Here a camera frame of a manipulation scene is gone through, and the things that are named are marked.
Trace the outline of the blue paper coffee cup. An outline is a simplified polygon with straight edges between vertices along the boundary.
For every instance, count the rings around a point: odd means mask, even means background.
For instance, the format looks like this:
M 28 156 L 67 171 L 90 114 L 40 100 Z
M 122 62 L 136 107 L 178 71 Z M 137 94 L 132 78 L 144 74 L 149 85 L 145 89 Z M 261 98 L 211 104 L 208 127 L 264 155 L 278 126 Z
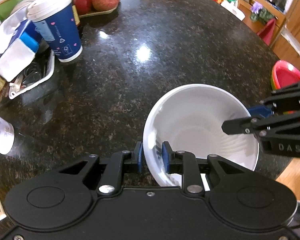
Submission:
M 83 50 L 72 6 L 72 0 L 35 0 L 26 9 L 27 19 L 61 62 L 76 59 Z

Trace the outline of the white plastic tray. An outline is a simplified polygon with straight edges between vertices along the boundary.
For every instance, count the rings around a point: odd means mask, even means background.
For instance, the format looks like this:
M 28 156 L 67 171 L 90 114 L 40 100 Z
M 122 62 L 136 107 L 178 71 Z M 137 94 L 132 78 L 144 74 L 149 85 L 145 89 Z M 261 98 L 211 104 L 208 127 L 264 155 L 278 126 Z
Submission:
M 51 50 L 38 54 L 34 60 L 22 70 L 13 82 L 10 82 L 8 98 L 10 100 L 34 89 L 52 77 L 55 70 L 55 55 Z

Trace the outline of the white paper shopping bag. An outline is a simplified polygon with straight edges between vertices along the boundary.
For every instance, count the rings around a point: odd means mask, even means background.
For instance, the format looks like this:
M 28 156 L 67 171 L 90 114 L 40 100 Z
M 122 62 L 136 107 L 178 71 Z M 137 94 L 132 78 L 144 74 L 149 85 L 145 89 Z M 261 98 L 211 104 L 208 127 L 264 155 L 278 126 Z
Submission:
M 221 3 L 221 6 L 225 8 L 227 11 L 235 15 L 240 21 L 243 21 L 245 18 L 245 14 L 239 10 L 237 7 L 235 7 L 232 3 L 229 3 L 227 0 L 224 0 Z

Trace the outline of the red hanging cloth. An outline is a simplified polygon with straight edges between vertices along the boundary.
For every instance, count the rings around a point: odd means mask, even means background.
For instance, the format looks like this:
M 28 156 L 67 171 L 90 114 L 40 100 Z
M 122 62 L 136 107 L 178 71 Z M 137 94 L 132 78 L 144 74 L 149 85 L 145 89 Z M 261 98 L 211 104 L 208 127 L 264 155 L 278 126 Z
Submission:
M 266 25 L 259 32 L 257 32 L 257 35 L 267 45 L 270 45 L 271 38 L 272 38 L 273 32 L 275 30 L 275 27 L 276 27 L 276 18 L 272 18 L 266 23 Z

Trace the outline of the fruit tray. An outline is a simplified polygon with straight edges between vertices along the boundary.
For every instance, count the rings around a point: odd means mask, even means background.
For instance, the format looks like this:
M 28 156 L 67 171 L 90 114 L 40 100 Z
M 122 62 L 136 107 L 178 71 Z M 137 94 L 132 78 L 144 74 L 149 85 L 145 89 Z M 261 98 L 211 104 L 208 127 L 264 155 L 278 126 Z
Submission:
M 96 11 L 96 12 L 89 12 L 87 14 L 84 15 L 79 15 L 79 18 L 86 18 L 86 17 L 91 17 L 91 16 L 99 16 L 99 15 L 107 15 L 107 14 L 111 14 L 112 12 L 114 12 L 119 5 L 117 5 L 115 8 L 110 9 L 110 10 L 106 10 L 106 11 Z

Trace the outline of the magenta plastic plate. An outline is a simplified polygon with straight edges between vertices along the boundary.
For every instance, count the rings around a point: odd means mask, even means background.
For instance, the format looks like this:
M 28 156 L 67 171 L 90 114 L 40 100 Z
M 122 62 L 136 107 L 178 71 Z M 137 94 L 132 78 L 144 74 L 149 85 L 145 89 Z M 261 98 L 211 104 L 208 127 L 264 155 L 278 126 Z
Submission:
M 277 61 L 271 71 L 276 89 L 300 82 L 300 71 L 287 61 Z

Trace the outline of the blue white tissue pack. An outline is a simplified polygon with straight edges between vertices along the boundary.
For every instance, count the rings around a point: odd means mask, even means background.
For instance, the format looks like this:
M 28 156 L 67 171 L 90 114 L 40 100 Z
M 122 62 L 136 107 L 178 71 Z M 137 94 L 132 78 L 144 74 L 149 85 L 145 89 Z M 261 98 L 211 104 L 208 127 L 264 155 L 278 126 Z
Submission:
M 33 61 L 42 39 L 31 20 L 21 22 L 0 57 L 0 76 L 12 81 Z

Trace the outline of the green plastic plate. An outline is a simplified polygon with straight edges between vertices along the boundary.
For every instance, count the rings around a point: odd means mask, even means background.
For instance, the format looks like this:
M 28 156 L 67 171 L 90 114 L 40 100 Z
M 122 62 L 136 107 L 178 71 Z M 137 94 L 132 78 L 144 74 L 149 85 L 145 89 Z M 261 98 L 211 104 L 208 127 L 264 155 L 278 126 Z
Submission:
M 274 79 L 273 79 L 272 75 L 271 75 L 271 78 L 270 78 L 270 82 L 271 82 L 271 88 L 272 88 L 272 90 L 276 90 L 276 85 L 275 85 L 275 82 L 274 82 Z

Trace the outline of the purple rubber glove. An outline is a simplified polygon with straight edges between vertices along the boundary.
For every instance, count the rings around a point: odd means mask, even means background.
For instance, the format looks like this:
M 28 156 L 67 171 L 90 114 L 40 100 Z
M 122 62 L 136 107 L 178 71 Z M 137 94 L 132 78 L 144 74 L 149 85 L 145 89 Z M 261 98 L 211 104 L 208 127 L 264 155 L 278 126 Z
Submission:
M 254 2 L 253 5 L 251 6 L 250 10 L 252 13 L 257 14 L 259 13 L 260 10 L 263 9 L 263 5 L 258 2 Z

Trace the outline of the red apple left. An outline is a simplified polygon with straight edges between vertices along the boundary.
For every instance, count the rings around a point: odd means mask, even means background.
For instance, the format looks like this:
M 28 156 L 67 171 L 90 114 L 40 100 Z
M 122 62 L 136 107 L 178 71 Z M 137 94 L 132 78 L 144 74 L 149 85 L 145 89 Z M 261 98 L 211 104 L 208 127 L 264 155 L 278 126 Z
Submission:
M 75 6 L 79 15 L 85 15 L 92 10 L 92 0 L 75 0 Z

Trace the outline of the white water bottle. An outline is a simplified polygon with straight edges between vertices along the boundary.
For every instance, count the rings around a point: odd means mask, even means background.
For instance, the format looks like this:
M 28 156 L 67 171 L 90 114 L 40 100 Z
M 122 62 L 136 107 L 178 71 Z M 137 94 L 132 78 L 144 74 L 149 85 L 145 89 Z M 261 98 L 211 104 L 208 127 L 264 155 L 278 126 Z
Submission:
M 13 143 L 14 128 L 9 122 L 0 117 L 0 154 L 8 154 Z

